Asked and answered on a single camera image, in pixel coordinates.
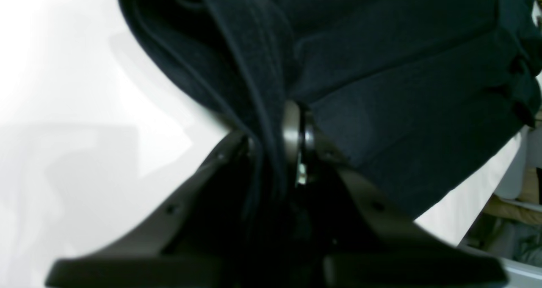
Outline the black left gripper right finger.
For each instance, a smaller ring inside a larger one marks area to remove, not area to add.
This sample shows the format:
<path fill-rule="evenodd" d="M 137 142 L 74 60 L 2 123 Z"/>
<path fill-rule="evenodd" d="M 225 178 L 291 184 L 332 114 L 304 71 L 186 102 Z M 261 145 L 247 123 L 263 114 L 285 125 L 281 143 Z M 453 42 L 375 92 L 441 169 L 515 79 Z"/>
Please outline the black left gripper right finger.
<path fill-rule="evenodd" d="M 504 288 L 501 263 L 447 245 L 356 172 L 308 108 L 283 116 L 290 199 L 300 212 L 295 288 Z"/>

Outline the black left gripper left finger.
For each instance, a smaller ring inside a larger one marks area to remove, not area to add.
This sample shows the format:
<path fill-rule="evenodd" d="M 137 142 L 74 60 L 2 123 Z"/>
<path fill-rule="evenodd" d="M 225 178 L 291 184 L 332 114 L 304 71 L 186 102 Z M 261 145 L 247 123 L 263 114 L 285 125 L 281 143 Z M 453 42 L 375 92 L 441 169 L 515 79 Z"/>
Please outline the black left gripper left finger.
<path fill-rule="evenodd" d="M 133 230 L 89 255 L 58 259 L 46 286 L 232 288 L 251 172 L 249 139 L 229 133 Z"/>

